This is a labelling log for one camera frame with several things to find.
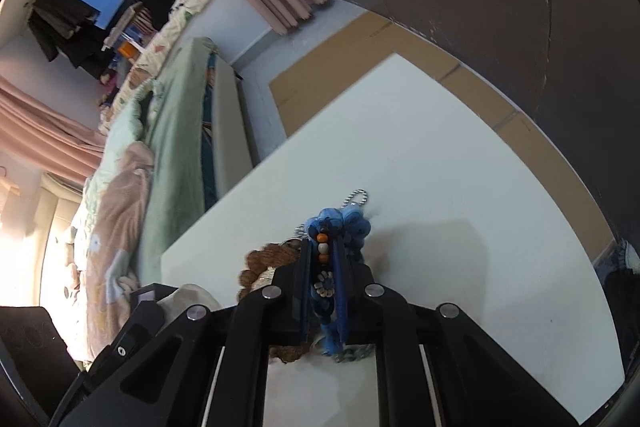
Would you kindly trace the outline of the blue yarn beaded ornament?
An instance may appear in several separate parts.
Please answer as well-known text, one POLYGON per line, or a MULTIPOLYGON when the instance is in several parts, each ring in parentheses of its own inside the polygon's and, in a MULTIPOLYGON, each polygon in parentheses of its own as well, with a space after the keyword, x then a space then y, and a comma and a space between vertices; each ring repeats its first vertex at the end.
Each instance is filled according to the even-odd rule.
POLYGON ((351 202, 326 208, 304 225, 310 247, 310 307, 319 332, 314 349, 336 363, 355 362, 372 355, 372 345, 346 343, 346 296, 340 259, 363 262, 361 249, 371 232, 362 208, 351 202))

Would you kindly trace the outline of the pink floral blanket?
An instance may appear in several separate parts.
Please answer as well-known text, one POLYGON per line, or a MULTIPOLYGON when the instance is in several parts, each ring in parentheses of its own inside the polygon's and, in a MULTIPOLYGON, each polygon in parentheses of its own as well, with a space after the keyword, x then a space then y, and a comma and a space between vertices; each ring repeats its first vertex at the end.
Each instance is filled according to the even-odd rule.
POLYGON ((140 288, 131 258, 142 233, 153 182, 154 155, 141 142, 125 150, 117 176, 102 196, 87 257, 87 345, 91 358, 109 345, 130 317, 140 288))

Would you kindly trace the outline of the brown woven ornament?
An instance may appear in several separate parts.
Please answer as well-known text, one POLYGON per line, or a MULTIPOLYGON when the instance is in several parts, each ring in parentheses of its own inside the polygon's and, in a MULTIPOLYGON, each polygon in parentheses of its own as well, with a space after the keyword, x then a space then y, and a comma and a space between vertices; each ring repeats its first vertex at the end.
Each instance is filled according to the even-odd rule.
MULTIPOLYGON (((250 251, 245 256, 245 267, 239 274, 240 290, 236 295, 236 301, 239 303, 253 291, 271 285, 277 269, 285 265, 294 265, 302 252, 302 247, 301 239, 288 239, 283 243, 269 243, 260 249, 250 251)), ((308 355, 311 342, 307 339, 308 333, 304 336, 306 339, 298 345, 272 345, 269 350, 270 358, 288 364, 308 355)))

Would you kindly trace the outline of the bed with green sheet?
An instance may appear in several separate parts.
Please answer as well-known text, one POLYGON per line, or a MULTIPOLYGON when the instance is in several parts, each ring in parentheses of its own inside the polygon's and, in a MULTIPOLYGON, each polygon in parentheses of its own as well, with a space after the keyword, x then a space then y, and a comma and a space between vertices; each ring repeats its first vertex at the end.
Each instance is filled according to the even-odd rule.
MULTIPOLYGON (((160 113, 144 141, 154 155, 153 182, 131 268, 140 288, 162 279, 162 258, 198 219, 253 168, 238 77, 212 40, 180 46, 160 75, 160 113)), ((87 345, 87 257, 92 230, 76 212, 66 247, 79 273, 81 358, 87 345)))

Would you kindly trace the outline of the pale green quilt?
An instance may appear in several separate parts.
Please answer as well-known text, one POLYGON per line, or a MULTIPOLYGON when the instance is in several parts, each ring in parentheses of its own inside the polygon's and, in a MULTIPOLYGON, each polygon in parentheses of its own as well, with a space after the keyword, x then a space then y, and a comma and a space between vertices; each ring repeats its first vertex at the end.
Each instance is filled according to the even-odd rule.
POLYGON ((120 164, 125 150, 134 142, 144 141, 155 124, 163 95, 164 88, 160 85, 160 80, 146 80, 131 92, 122 110, 111 120, 102 160, 96 172, 85 183, 78 209, 82 218, 77 219, 77 224, 82 225, 86 231, 94 227, 108 184, 122 169, 120 164))

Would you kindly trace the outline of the pink curtain left side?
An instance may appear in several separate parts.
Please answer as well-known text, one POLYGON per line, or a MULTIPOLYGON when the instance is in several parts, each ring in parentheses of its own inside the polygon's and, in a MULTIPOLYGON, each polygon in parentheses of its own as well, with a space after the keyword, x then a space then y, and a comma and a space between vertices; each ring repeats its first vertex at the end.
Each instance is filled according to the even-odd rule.
POLYGON ((100 165, 105 136, 1 78, 1 146, 43 170, 84 183, 100 165))

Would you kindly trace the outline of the hanging black clothes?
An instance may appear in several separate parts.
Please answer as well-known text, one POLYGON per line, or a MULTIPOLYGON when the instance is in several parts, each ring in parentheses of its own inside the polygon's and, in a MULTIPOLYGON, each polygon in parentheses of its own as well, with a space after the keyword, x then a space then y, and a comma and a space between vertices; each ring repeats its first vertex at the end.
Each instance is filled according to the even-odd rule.
POLYGON ((63 54, 73 68, 100 79, 115 52, 103 47, 108 32, 96 23, 99 15, 82 0, 35 0, 28 28, 48 62, 63 54))

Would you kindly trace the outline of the floral cushioned window seat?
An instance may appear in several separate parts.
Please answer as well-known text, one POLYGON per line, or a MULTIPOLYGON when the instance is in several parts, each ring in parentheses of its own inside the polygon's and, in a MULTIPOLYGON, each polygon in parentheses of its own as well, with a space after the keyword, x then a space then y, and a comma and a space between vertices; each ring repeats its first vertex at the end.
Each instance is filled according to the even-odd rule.
POLYGON ((111 107, 103 109, 99 132, 108 135, 113 121, 134 94, 134 90, 150 78, 156 77, 169 52, 194 16, 200 14, 210 0, 175 0, 169 10, 168 22, 154 35, 132 65, 111 107))

